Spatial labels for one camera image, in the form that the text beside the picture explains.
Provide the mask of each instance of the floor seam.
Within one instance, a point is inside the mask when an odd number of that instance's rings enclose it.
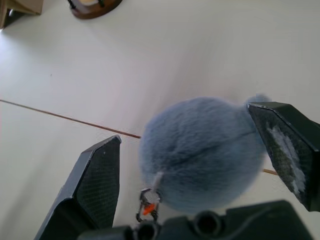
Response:
[[[131,133],[128,133],[128,132],[125,132],[125,131],[116,130],[116,129],[113,129],[113,128],[101,126],[101,125],[90,123],[90,122],[87,122],[87,121],[77,120],[77,119],[72,118],[72,117],[63,116],[63,115],[56,114],[56,113],[53,113],[53,112],[40,110],[40,109],[37,109],[37,108],[34,108],[34,107],[30,107],[30,106],[14,103],[14,102],[11,102],[11,101],[0,99],[0,102],[5,103],[5,104],[10,104],[10,105],[13,105],[13,106],[17,106],[17,107],[20,107],[20,108],[32,110],[32,111],[35,111],[35,112],[38,112],[38,113],[47,114],[47,115],[54,116],[54,117],[57,117],[57,118],[69,120],[69,121],[72,121],[72,122],[84,124],[84,125],[91,126],[91,127],[94,127],[94,128],[103,129],[103,130],[110,131],[110,132],[113,132],[113,133],[116,133],[116,134],[125,135],[125,136],[132,137],[132,138],[135,138],[135,139],[140,139],[141,138],[141,136],[138,136],[138,135],[135,135],[135,134],[131,134]],[[271,174],[271,175],[278,175],[276,171],[269,170],[269,169],[263,169],[263,172],[267,173],[267,174]]]

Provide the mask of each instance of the white floor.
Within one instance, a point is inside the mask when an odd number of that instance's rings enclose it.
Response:
[[[319,26],[317,0],[123,0],[87,21],[67,1],[45,0],[41,16],[0,32],[0,100],[141,135],[178,101],[242,103],[262,92],[320,122]],[[112,135],[0,102],[0,239],[32,240],[80,153]],[[115,225],[135,223],[143,187],[139,140],[121,137]],[[265,168],[273,169],[268,158]],[[272,174],[226,208],[278,199],[320,239],[320,213],[307,212]],[[178,215],[161,207],[161,221]]]

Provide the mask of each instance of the fluffy pompom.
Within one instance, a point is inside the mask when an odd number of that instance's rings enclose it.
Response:
[[[224,206],[243,193],[262,169],[264,152],[247,103],[198,97],[148,123],[139,163],[148,185],[163,172],[158,190],[165,204],[195,213]]]

